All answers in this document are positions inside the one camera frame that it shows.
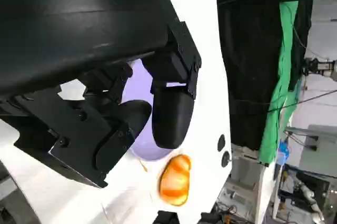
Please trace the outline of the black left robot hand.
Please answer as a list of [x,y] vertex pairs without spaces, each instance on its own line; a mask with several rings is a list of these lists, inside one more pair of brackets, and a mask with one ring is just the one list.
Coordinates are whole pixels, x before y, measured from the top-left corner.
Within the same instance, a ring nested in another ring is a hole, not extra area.
[[1,0],[1,119],[68,179],[106,187],[148,121],[178,148],[200,67],[171,0]]

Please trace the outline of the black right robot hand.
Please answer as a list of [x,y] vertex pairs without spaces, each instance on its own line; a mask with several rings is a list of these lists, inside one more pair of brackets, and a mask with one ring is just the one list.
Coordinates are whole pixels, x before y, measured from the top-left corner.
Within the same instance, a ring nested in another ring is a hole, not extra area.
[[176,212],[160,210],[158,211],[153,224],[180,224],[180,221]]

